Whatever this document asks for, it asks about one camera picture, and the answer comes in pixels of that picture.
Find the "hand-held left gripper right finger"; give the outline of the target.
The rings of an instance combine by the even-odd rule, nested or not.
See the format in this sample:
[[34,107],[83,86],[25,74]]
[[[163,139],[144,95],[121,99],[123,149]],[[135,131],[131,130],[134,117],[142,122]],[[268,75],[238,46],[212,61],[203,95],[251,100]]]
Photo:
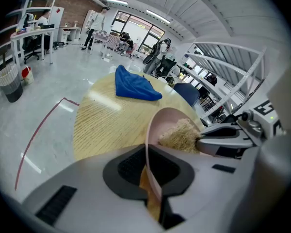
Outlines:
[[148,147],[161,225],[175,233],[275,233],[291,206],[291,134],[241,159]]

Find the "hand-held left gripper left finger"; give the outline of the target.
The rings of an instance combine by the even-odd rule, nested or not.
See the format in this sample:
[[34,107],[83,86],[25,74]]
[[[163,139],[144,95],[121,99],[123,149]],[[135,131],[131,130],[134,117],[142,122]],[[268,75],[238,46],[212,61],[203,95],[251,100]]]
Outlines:
[[23,201],[35,233],[162,233],[139,186],[145,146],[135,145],[79,160]]

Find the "beige fluffy fibre clump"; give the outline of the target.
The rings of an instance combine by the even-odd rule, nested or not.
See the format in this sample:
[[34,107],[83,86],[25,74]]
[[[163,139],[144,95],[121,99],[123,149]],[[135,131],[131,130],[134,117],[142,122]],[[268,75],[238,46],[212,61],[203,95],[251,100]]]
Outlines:
[[188,153],[199,153],[196,141],[201,138],[200,132],[189,119],[180,119],[175,126],[168,128],[159,137],[159,144]]

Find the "pink big plate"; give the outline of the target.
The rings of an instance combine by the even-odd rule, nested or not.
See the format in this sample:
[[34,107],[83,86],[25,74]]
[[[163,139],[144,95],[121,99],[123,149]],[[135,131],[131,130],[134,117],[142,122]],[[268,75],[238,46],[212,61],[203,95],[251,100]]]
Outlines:
[[150,187],[152,188],[155,197],[159,201],[162,200],[162,189],[150,168],[149,145],[158,144],[160,135],[167,131],[169,128],[174,127],[180,119],[188,119],[197,131],[203,131],[205,126],[202,124],[201,119],[194,112],[193,116],[193,119],[191,119],[181,110],[172,107],[165,107],[158,110],[148,124],[145,137],[145,159],[147,166],[147,175],[149,178]]

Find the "blue chair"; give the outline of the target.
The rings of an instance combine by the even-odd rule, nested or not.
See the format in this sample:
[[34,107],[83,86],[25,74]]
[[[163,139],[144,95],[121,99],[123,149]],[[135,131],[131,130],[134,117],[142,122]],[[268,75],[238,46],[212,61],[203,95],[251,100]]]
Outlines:
[[200,97],[199,90],[190,83],[177,83],[174,85],[173,89],[179,93],[191,107],[197,103]]

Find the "round wooden table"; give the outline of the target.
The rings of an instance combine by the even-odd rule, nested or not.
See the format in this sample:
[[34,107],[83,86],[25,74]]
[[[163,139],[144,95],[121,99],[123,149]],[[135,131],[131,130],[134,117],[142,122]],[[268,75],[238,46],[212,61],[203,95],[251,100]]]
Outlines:
[[174,89],[149,75],[139,72],[138,76],[145,77],[162,94],[162,99],[147,101],[117,96],[114,73],[97,80],[77,111],[73,132],[76,160],[145,143],[153,116],[165,107],[182,111],[198,130],[204,129],[199,116]]

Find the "white metal storage rack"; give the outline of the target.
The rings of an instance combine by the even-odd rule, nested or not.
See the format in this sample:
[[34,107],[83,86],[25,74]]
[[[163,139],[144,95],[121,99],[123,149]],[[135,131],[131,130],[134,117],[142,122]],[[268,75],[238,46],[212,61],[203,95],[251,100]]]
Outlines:
[[[189,76],[205,88],[214,100],[204,109],[202,119],[210,118],[219,108],[233,114],[238,111],[263,83],[266,76],[266,48],[255,50],[236,44],[200,41],[191,44],[182,61],[190,61]],[[213,86],[206,77],[215,74]]]

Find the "black swivel chair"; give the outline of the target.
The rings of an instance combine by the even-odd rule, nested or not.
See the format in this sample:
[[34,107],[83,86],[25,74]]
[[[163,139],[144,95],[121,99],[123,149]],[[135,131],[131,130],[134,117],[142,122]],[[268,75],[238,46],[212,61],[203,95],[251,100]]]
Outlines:
[[175,59],[170,60],[166,59],[165,56],[163,56],[162,61],[156,71],[157,76],[166,77],[175,64],[176,64]]

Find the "blue cloth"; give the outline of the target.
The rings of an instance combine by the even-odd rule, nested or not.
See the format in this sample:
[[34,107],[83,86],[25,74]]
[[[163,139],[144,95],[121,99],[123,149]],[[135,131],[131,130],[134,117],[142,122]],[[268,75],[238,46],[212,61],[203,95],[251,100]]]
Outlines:
[[130,73],[123,65],[115,71],[115,93],[119,97],[157,101],[162,94],[156,91],[144,76]]

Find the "red and white bucket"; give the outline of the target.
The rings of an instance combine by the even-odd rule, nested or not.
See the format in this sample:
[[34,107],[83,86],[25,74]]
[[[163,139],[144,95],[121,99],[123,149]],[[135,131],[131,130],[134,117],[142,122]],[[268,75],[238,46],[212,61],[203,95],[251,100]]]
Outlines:
[[30,85],[34,82],[32,69],[30,67],[25,66],[25,68],[21,72],[21,75],[25,85]]

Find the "grey and white trash bin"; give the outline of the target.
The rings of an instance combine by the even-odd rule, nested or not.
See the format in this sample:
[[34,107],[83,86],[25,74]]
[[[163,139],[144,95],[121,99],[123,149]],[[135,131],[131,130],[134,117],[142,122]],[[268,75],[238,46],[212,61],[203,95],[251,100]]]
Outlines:
[[16,102],[23,93],[18,66],[9,63],[0,71],[0,88],[10,103]]

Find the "large black-framed window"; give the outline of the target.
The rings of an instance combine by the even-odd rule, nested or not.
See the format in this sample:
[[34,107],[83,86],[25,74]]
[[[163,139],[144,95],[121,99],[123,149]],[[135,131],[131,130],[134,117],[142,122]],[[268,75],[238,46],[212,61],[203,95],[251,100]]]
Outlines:
[[111,32],[118,36],[127,33],[134,44],[136,51],[149,55],[154,44],[159,42],[165,31],[159,27],[131,14],[117,11],[111,25]]

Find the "white cube bookcase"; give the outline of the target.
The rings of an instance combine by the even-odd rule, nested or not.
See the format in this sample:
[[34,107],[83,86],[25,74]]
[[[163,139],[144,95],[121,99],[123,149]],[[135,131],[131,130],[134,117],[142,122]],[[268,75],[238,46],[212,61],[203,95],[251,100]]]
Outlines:
[[91,21],[94,18],[94,16],[97,14],[94,10],[88,10],[87,15],[84,19],[83,27],[82,27],[82,33],[86,33],[88,31],[88,27],[91,25]]

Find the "white board with red sticker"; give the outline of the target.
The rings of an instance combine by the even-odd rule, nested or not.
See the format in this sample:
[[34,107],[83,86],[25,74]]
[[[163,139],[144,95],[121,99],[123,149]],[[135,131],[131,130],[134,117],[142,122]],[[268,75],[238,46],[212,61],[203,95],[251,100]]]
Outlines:
[[59,40],[60,40],[59,27],[60,27],[63,13],[64,13],[63,7],[53,6],[50,17],[49,17],[49,24],[54,25],[54,35],[53,35],[54,42],[59,42]]

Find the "white wall shelving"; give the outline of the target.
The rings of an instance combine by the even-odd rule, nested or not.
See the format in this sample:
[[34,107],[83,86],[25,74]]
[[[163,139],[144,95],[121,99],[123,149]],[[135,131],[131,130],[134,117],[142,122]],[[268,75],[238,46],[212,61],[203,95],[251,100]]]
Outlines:
[[[35,15],[37,12],[42,12],[46,9],[49,9],[51,12],[56,0],[50,0],[52,2],[50,6],[46,5],[44,7],[43,6],[30,7],[29,4],[31,3],[31,1],[35,0],[19,0],[19,1],[21,2],[21,7],[16,10],[8,12],[4,16],[4,19],[17,18],[17,21],[14,24],[4,27],[0,30],[0,40],[2,40],[3,38],[6,39],[4,43],[0,44],[0,50],[7,49],[7,53],[5,55],[6,60],[13,59],[13,50],[11,48],[10,37],[12,34],[17,34],[17,31],[20,29],[20,26],[23,25],[22,19],[26,17],[26,14]],[[22,49],[22,44],[23,40],[21,43],[20,42],[17,43],[20,63],[24,63],[23,58],[26,56],[24,54],[24,50]]]

